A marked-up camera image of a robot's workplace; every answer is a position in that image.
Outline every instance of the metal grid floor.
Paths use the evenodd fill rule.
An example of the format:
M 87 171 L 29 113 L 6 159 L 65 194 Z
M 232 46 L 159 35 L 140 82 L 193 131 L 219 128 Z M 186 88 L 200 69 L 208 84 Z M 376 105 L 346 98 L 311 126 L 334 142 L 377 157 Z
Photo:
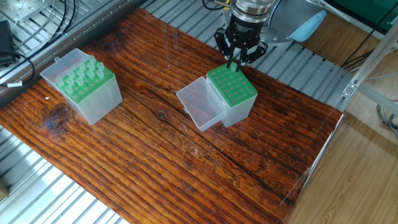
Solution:
M 215 30 L 225 27 L 221 12 L 207 11 L 201 0 L 153 0 L 142 7 L 213 47 Z M 40 44 L 24 41 L 15 43 L 21 51 Z M 340 93 L 352 75 L 299 44 L 271 48 L 251 66 L 342 111 L 349 103 Z M 10 190 L 0 202 L 1 224 L 127 223 L 1 126 L 0 179 Z

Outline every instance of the wire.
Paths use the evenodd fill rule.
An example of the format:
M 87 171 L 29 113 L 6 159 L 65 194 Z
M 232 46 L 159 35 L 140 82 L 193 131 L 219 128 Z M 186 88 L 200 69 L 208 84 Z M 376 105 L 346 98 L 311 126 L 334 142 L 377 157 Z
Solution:
M 66 0 L 65 0 L 65 1 L 64 1 L 64 5 L 65 5 L 64 10 L 66 10 L 66 8 L 67 8 L 66 3 L 67 3 L 67 2 L 66 2 Z M 43 47 L 42 47 L 40 50 L 36 51 L 36 52 L 33 53 L 31 56 L 25 57 L 24 55 L 19 54 L 19 53 L 17 53 L 17 52 L 6 52 L 6 53 L 16 54 L 16 55 L 19 55 L 19 56 L 25 58 L 25 60 L 27 60 L 27 61 L 30 63 L 30 66 L 33 67 L 33 73 L 32 73 L 32 77 L 31 77 L 31 79 L 32 79 L 33 76 L 34 76 L 35 70 L 34 70 L 33 63 L 30 61 L 30 59 L 31 59 L 32 57 L 34 57 L 37 53 L 39 53 L 42 49 L 48 47 L 52 42 L 56 41 L 56 40 L 59 39 L 63 34 L 66 33 L 67 29 L 70 27 L 70 25 L 71 25 L 72 22 L 73 22 L 73 18 L 75 17 L 75 12 L 76 12 L 76 0 L 73 0 L 73 13 L 72 13 L 71 19 L 70 19 L 70 21 L 69 21 L 67 27 L 64 29 L 64 31 L 62 32 L 62 34 L 60 34 L 58 37 L 56 37 L 55 39 L 53 39 L 53 37 L 55 37 L 55 34 L 60 30 L 60 28 L 61 28 L 61 26 L 62 26 L 62 24 L 63 24 L 62 20 L 64 21 L 64 18 L 66 17 L 66 11 L 64 11 L 63 19 L 61 20 L 61 23 L 60 23 L 60 25 L 58 26 L 57 30 L 54 32 L 53 37 L 51 37 L 51 38 L 49 39 L 49 41 L 48 41 L 46 44 L 44 44 Z M 10 74 L 12 71 L 14 71 L 17 67 L 21 66 L 23 63 L 25 63 L 25 61 L 20 62 L 19 64 L 17 64 L 16 66 L 14 66 L 12 69 L 10 69 L 9 71 L 7 71 L 5 74 L 1 75 L 1 76 L 0 76 L 0 79 L 4 78 L 6 75 Z M 2 86 L 2 87 L 8 87 L 8 84 L 0 84 L 0 86 Z
M 398 1 L 390 8 L 390 10 L 381 18 L 381 20 L 376 24 L 372 31 L 366 36 L 366 38 L 361 42 L 361 44 L 354 50 L 354 52 L 346 59 L 341 67 L 344 67 L 348 61 L 358 52 L 358 50 L 365 44 L 365 42 L 372 36 L 376 28 L 378 28 L 381 23 L 387 18 L 387 16 L 398 6 Z
M 19 15 L 18 15 L 17 21 L 15 21 L 15 24 L 14 24 L 14 26 L 12 27 L 11 33 L 14 32 L 14 29 L 15 29 L 15 27 L 17 26 L 17 24 L 18 24 L 18 22 L 19 22 L 19 18 L 21 18 L 22 10 L 24 10 L 24 4 L 25 4 L 25 0 L 22 2 L 22 6 L 21 6 L 21 9 L 20 9 L 20 11 L 19 11 Z
M 39 27 L 39 29 L 38 29 L 37 31 L 35 31 L 31 36 L 34 36 L 34 35 L 36 35 L 37 33 L 39 33 L 39 32 L 50 22 L 50 18 L 53 16 L 54 10 L 55 10 L 55 0 L 54 0 L 54 2 L 53 2 L 53 4 L 52 4 L 52 10 L 51 10 L 51 13 L 50 13 L 49 17 L 47 18 L 47 20 L 46 20 L 46 21 L 43 23 L 43 25 L 41 25 L 41 26 Z M 28 38 L 28 39 L 22 41 L 19 45 L 15 46 L 15 49 L 19 49 L 19 47 L 21 47 L 22 45 L 24 45 L 28 40 L 30 40 L 30 39 Z
M 388 55 L 389 53 L 391 53 L 391 52 L 393 52 L 393 51 L 395 51 L 395 50 L 397 50 L 395 47 L 393 47 L 390 51 L 388 51 L 387 53 L 386 53 L 386 55 Z M 353 71 L 355 71 L 355 70 L 358 70 L 358 69 L 360 69 L 362 67 L 362 65 L 361 66 L 358 66 L 358 67 L 356 67 L 356 68 L 353 68 L 352 70 L 350 70 L 349 72 L 353 72 Z
M 72 12 L 72 16 L 71 16 L 71 18 L 70 18 L 70 20 L 69 20 L 68 25 L 67 25 L 66 28 L 63 30 L 62 35 L 65 34 L 65 33 L 68 31 L 70 25 L 71 25 L 72 22 L 73 22 L 73 19 L 75 18 L 75 13 L 76 13 L 76 0 L 73 0 L 73 12 Z
M 18 52 L 9 51 L 9 50 L 0 50 L 0 52 L 18 55 L 18 56 L 24 58 L 27 62 L 29 62 L 29 63 L 30 63 L 30 66 L 32 67 L 32 74 L 30 75 L 30 77 L 29 77 L 26 81 L 17 82 L 17 83 L 7 83 L 7 84 L 2 83 L 2 84 L 0 84 L 1 87 L 17 87 L 17 86 L 26 85 L 27 83 L 29 83 L 30 81 L 32 81 L 32 79 L 33 79 L 33 77 L 34 77 L 34 75 L 35 75 L 35 66 L 34 66 L 34 64 L 32 63 L 32 61 L 31 61 L 29 58 L 27 58 L 27 57 L 26 57 L 25 55 L 23 55 L 23 54 L 20 54 L 20 53 L 18 53 Z
M 210 10 L 210 11 L 217 11 L 217 10 L 224 9 L 224 6 L 210 8 L 210 7 L 207 6 L 205 0 L 202 0 L 202 3 L 203 3 L 203 6 L 204 6 L 207 10 Z
M 65 22 L 65 18 L 67 17 L 67 0 L 63 0 L 63 16 L 60 22 L 60 25 L 58 26 L 57 30 L 54 32 L 54 35 L 52 36 L 52 38 L 50 39 L 49 43 L 54 41 L 55 35 L 61 30 L 61 27 L 63 25 L 63 23 Z
M 398 127 L 394 124 L 393 119 L 397 116 L 392 114 L 389 118 L 387 118 L 386 111 L 380 105 L 376 106 L 377 115 L 379 116 L 380 122 L 385 124 L 387 127 L 391 128 L 392 133 L 398 138 Z

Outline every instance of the pipette tip box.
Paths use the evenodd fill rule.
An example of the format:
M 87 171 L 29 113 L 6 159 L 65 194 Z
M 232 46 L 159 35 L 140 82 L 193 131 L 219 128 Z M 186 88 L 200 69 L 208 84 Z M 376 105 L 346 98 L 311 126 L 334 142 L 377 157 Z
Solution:
M 225 127 L 247 118 L 257 97 L 257 90 L 236 64 L 226 64 L 200 77 L 177 92 L 184 110 L 200 131 L 222 121 Z
M 74 49 L 40 73 L 90 125 L 122 102 L 112 71 L 94 56 Z

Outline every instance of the metal bracket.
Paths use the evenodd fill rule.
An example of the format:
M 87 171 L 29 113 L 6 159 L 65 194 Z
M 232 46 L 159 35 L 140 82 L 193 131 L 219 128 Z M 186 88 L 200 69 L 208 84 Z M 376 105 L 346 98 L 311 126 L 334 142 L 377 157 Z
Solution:
M 342 97 L 350 99 L 358 89 L 358 86 L 354 83 L 349 83 L 341 94 Z
M 293 42 L 293 39 L 291 39 L 289 36 L 275 30 L 270 26 L 262 28 L 260 38 L 261 42 L 267 44 L 268 47 L 289 46 Z
M 346 91 L 348 90 L 349 86 L 354 84 L 356 87 L 360 86 L 363 81 L 368 77 L 368 75 L 376 68 L 376 65 L 380 63 L 380 61 L 384 58 L 387 52 L 394 46 L 394 44 L 398 40 L 398 23 L 395 23 L 384 38 L 380 41 L 380 44 L 372 51 L 368 59 L 363 63 L 361 68 L 356 72 L 355 76 L 351 79 L 348 86 L 342 92 L 343 97 L 346 96 Z

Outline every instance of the wooden table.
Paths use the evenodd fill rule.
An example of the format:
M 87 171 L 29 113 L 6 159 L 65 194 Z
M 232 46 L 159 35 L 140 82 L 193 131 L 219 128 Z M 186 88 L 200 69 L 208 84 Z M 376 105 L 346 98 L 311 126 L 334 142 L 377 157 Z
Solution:
M 142 9 L 87 46 L 123 102 L 90 126 L 43 80 L 0 124 L 131 223 L 282 223 L 341 112 L 253 68 L 247 119 L 200 132 L 176 92 L 226 60 Z

